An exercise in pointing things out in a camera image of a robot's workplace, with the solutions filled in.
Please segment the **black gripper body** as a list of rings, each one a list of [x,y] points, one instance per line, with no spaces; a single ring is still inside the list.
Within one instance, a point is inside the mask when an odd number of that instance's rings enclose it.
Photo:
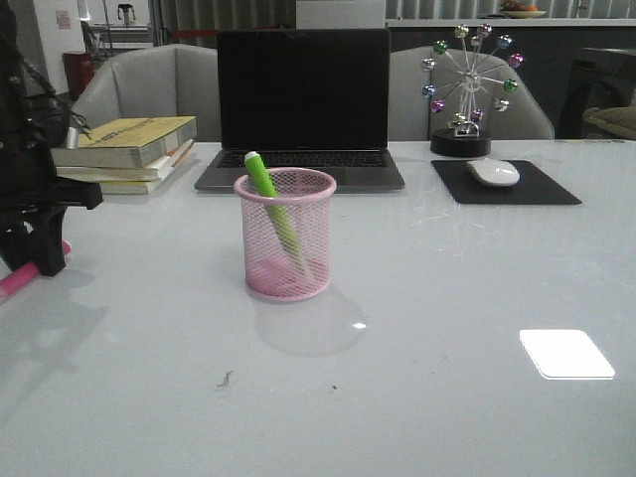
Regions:
[[[45,183],[17,179],[1,181],[2,214],[36,210],[46,206],[75,206],[92,210],[101,203],[102,192],[97,183],[64,177],[56,177]]]

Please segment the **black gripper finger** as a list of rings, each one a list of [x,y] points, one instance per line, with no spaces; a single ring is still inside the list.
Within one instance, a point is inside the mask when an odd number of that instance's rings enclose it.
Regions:
[[[62,205],[46,206],[31,218],[32,259],[44,276],[55,276],[66,267],[62,239],[66,211]]]
[[[30,233],[15,214],[1,214],[1,258],[11,271],[32,260]]]

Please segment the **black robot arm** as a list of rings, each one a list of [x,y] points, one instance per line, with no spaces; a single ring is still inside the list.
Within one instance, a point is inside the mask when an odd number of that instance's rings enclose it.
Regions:
[[[55,91],[20,53],[17,21],[1,3],[1,258],[15,271],[33,263],[45,276],[66,266],[63,221],[69,206],[92,210],[102,202],[100,187],[60,177],[44,128],[31,120],[23,72]]]

